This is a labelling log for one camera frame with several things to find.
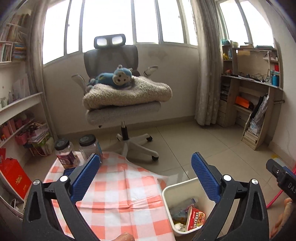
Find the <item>plush toy face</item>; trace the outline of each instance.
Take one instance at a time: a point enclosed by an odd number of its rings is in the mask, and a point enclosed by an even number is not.
[[[116,85],[124,85],[131,81],[132,73],[129,69],[123,68],[122,65],[119,65],[118,68],[114,71],[112,80]]]

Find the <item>chair seat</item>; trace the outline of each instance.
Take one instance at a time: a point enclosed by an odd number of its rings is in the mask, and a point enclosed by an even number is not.
[[[86,120],[91,125],[103,125],[106,123],[123,121],[125,118],[137,116],[139,114],[147,114],[160,110],[161,104],[158,101],[137,104],[130,106],[110,106],[100,110],[92,110],[86,112]]]

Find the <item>office chair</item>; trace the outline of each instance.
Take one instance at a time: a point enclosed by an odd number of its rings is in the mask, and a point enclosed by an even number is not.
[[[125,68],[132,68],[134,76],[140,76],[138,72],[138,49],[135,45],[125,45],[126,38],[124,34],[99,36],[94,39],[94,50],[84,53],[84,65],[89,78],[95,78],[100,73],[113,73],[121,64]],[[157,66],[149,67],[145,72],[145,76],[149,76],[157,70]],[[84,79],[76,74],[72,79],[79,84],[86,94],[86,83]],[[121,155],[127,156],[128,150],[133,149],[140,153],[150,155],[152,160],[158,160],[158,153],[143,147],[144,143],[151,142],[152,137],[144,134],[137,137],[128,136],[127,127],[124,120],[130,117],[136,117],[141,114],[149,114],[160,110],[160,102],[154,101],[145,104],[137,104],[131,106],[108,106],[100,110],[91,110],[86,112],[86,120],[91,125],[98,125],[121,121],[121,134],[117,134],[117,139],[122,145]]]

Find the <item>tiled floor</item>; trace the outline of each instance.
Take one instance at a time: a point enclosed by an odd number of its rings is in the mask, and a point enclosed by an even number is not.
[[[241,141],[242,131],[243,129],[239,126],[201,127],[196,122],[130,131],[130,137],[144,133],[153,137],[153,141],[145,146],[159,153],[159,161],[152,162],[150,156],[133,151],[129,151],[127,158],[149,171],[169,176],[168,185],[171,185],[196,177],[190,163],[192,153],[198,151],[222,174],[230,174],[234,179],[244,182],[256,178],[266,203],[269,203],[278,193],[279,188],[276,179],[266,170],[265,164],[275,154],[266,145],[262,145],[257,151],[251,149]],[[114,145],[117,143],[115,134],[101,135],[98,140],[103,150],[115,151]],[[78,150],[78,142],[76,140],[72,142]],[[36,178],[43,180],[54,160],[54,155],[41,160],[32,160],[26,164],[24,170],[32,180]],[[274,226],[279,214],[284,211],[283,200],[286,197],[287,195],[283,193],[268,210],[270,229]],[[236,200],[222,229],[223,234],[227,233],[231,225],[237,205]]]

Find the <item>white trash bin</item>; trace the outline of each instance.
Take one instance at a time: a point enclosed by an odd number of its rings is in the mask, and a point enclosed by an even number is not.
[[[167,211],[170,224],[174,231],[175,236],[181,236],[184,234],[195,232],[197,229],[189,230],[187,232],[181,232],[175,229],[172,217],[170,215],[169,209],[177,206],[186,199],[196,198],[198,200],[197,207],[200,211],[205,213],[205,219],[210,215],[211,211],[215,206],[215,202],[211,201],[207,194],[205,193],[198,178],[194,178],[185,182],[177,183],[171,186],[167,186],[162,193],[163,202],[165,204],[165,209]]]

